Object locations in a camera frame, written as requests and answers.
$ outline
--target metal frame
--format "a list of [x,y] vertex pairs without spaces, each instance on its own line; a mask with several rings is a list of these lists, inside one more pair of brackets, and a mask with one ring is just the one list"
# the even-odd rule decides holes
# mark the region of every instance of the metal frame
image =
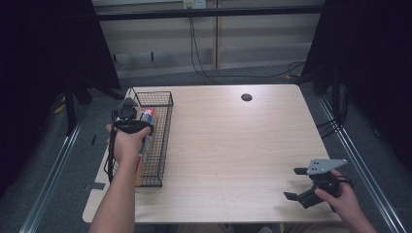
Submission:
[[177,17],[239,17],[239,16],[268,16],[268,15],[297,15],[337,13],[344,9],[352,8],[351,5],[336,6],[296,6],[296,7],[270,7],[270,8],[220,8],[220,9],[190,9],[168,10],[151,12],[108,12],[96,15],[76,16],[51,16],[51,18],[64,18],[69,20],[131,20]]
[[333,121],[334,115],[332,112],[332,107],[325,98],[321,97],[319,101],[321,103],[322,108],[325,111],[327,118],[331,120],[330,124],[333,126],[337,137],[339,138],[345,151],[348,153],[349,158],[351,159],[352,163],[357,169],[360,178],[366,186],[366,189],[368,190],[370,196],[375,202],[375,205],[377,206],[385,222],[388,224],[392,232],[406,233],[407,231],[403,226],[402,222],[400,221],[400,218],[397,215],[394,206],[391,204],[391,202],[386,197],[384,191],[373,178],[371,172],[366,166],[366,163],[361,158],[361,154],[355,147],[345,128],[342,125],[338,127],[337,124]]

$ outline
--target wire mesh basket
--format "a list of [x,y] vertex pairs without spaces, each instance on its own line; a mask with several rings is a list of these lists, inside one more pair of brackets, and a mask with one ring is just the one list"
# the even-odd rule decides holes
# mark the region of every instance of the wire mesh basket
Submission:
[[[162,186],[166,162],[167,143],[173,110],[173,98],[170,91],[135,92],[133,88],[127,94],[138,104],[137,116],[144,108],[155,108],[154,133],[145,138],[141,160],[136,172],[136,186]],[[113,175],[118,162],[113,161]]]

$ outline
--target wooden table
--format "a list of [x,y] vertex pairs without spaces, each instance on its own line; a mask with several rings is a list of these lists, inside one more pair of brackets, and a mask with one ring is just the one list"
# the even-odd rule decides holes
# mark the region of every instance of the wooden table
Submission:
[[[313,158],[328,158],[298,86],[224,85],[137,87],[171,91],[174,99],[163,187],[136,188],[136,222],[339,221],[327,203],[304,210],[284,191],[312,184],[297,176]],[[249,93],[246,102],[241,95]],[[97,174],[103,171],[107,152]],[[90,193],[91,222],[108,185]]]

